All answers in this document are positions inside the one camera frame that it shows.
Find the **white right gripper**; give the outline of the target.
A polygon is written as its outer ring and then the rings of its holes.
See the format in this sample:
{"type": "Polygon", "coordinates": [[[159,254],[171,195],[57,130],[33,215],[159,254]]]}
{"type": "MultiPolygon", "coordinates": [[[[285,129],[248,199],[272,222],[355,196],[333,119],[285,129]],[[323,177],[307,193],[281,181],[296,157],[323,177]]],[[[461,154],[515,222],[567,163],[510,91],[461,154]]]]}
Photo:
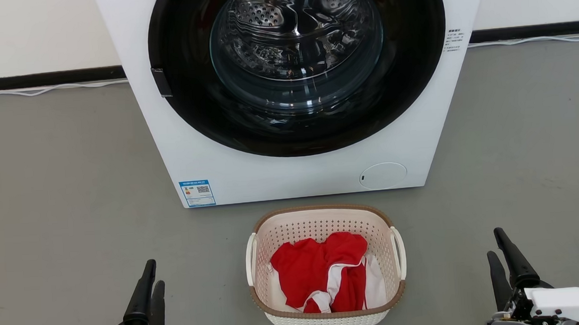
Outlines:
{"type": "Polygon", "coordinates": [[[540,279],[503,228],[494,228],[493,234],[504,255],[509,282],[497,253],[489,251],[487,261],[498,312],[486,325],[579,325],[579,287],[553,288],[540,279]]]}

